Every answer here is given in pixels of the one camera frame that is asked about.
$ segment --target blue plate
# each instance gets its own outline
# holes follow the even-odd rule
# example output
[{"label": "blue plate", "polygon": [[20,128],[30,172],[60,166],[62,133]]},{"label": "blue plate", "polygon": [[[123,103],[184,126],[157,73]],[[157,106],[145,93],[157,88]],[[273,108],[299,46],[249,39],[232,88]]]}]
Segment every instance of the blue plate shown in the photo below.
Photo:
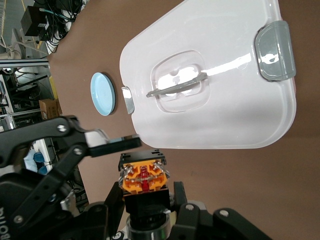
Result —
[{"label": "blue plate", "polygon": [[91,79],[91,97],[95,108],[103,116],[108,116],[115,108],[116,94],[110,79],[97,72]]}]

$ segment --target black box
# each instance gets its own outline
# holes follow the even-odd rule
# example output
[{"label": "black box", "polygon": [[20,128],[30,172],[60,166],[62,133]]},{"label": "black box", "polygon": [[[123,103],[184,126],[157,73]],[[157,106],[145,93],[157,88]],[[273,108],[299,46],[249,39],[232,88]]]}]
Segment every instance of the black box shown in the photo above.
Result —
[{"label": "black box", "polygon": [[38,36],[39,31],[47,24],[46,13],[39,10],[36,6],[27,6],[21,25],[25,36]]}]

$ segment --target gray latch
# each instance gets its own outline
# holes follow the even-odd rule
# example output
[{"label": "gray latch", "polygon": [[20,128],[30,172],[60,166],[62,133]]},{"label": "gray latch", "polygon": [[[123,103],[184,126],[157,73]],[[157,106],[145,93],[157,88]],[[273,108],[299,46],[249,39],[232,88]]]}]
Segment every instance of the gray latch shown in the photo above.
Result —
[{"label": "gray latch", "polygon": [[255,38],[260,74],[269,81],[283,81],[296,75],[289,26],[286,21],[274,21]]}]

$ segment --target white plastic lid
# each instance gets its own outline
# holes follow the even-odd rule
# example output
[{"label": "white plastic lid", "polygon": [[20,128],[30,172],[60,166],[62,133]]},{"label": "white plastic lid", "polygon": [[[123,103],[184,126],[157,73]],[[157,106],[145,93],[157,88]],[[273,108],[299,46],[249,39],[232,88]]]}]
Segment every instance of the white plastic lid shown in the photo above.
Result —
[{"label": "white plastic lid", "polygon": [[[142,141],[154,148],[247,149],[281,138],[296,114],[294,79],[266,80],[255,49],[260,29],[280,20],[276,0],[186,0],[131,40],[120,73]],[[150,94],[200,73],[207,78],[177,92]]]}]

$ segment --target light blue disc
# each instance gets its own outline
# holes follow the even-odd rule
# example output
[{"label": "light blue disc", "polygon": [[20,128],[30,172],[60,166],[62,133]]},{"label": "light blue disc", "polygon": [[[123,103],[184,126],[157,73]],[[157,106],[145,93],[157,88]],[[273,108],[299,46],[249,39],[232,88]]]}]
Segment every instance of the light blue disc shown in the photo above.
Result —
[{"label": "light blue disc", "polygon": [[91,97],[95,108],[103,116],[108,116],[115,108],[116,94],[110,79],[97,72],[91,79]]}]

